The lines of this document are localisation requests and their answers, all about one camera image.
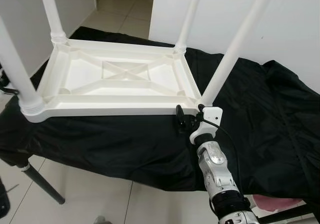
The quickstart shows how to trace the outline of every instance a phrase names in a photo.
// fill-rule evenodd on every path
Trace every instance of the black fabric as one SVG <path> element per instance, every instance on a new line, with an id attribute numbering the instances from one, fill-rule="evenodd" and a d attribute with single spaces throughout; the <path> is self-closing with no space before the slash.
<path id="1" fill-rule="evenodd" d="M 171 46 L 84 27 L 72 38 Z M 185 56 L 203 93 L 223 56 L 195 49 Z M 44 69 L 33 76 L 35 86 Z M 245 193 L 319 202 L 319 94 L 275 61 L 261 66 L 239 59 L 214 106 L 223 109 L 221 126 L 239 150 Z M 0 115 L 0 157 L 9 164 L 25 163 L 36 154 L 168 191 L 205 189 L 188 137 L 178 134 L 174 116 L 54 117 L 29 123 L 16 97 Z M 218 131 L 216 140 L 236 178 L 229 139 Z"/>

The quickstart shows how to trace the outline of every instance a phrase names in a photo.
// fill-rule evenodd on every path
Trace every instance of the tiled floor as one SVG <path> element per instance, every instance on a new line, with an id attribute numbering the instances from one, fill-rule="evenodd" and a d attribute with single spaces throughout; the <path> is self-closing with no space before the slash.
<path id="1" fill-rule="evenodd" d="M 98 10 L 83 25 L 147 39 L 152 2 L 98 0 Z M 0 98 L 0 111 L 8 100 L 8 96 Z M 91 224 L 98 215 L 106 216 L 113 224 L 218 222 L 210 211 L 206 192 L 165 192 L 42 157 L 33 156 L 30 161 L 66 198 L 66 203 L 57 204 L 16 167 L 0 161 L 0 176 L 6 188 L 19 184 L 8 194 L 11 210 L 0 224 Z M 258 216 L 269 214 L 257 208 L 255 211 Z"/>
<path id="2" fill-rule="evenodd" d="M 147 39 L 152 6 L 153 0 L 98 0 L 83 26 Z"/>

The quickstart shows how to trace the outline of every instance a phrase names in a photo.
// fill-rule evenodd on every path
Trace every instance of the black metal pole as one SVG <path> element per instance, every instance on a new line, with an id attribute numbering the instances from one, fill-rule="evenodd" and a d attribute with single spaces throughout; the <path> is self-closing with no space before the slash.
<path id="1" fill-rule="evenodd" d="M 30 163 L 26 166 L 21 167 L 21 171 L 24 172 L 28 177 L 30 177 L 38 186 L 40 186 L 46 193 L 48 193 L 53 199 L 55 199 L 59 204 L 64 204 L 65 199 L 42 177 L 42 175 L 37 172 L 36 169 Z"/>
<path id="2" fill-rule="evenodd" d="M 279 220 L 285 220 L 289 218 L 294 218 L 297 216 L 305 215 L 311 213 L 311 209 L 308 205 L 301 205 L 289 210 L 284 210 L 272 215 L 267 215 L 258 219 L 260 224 L 267 224 L 271 222 L 276 222 Z"/>

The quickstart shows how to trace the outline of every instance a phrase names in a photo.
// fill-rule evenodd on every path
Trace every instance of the black cloth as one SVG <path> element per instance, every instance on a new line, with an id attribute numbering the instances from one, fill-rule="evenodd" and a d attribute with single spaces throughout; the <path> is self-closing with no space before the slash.
<path id="1" fill-rule="evenodd" d="M 72 38 L 172 46 L 84 27 Z M 187 49 L 185 57 L 203 93 L 223 55 Z M 35 86 L 44 69 L 33 76 Z M 319 94 L 276 61 L 261 66 L 239 59 L 214 106 L 223 109 L 221 126 L 237 146 L 245 193 L 320 199 Z M 30 123 L 17 97 L 0 115 L 0 158 L 11 165 L 35 154 L 168 191 L 205 189 L 188 137 L 177 132 L 175 116 L 169 115 L 53 117 Z M 236 178 L 230 141 L 220 131 L 216 139 Z"/>

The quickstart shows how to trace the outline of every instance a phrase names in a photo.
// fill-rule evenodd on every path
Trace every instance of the pink object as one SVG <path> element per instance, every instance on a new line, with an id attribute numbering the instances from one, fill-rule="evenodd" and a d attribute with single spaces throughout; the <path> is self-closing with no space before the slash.
<path id="1" fill-rule="evenodd" d="M 273 198 L 264 195 L 252 195 L 257 207 L 262 210 L 274 212 L 275 210 L 287 209 L 298 204 L 301 199 Z"/>

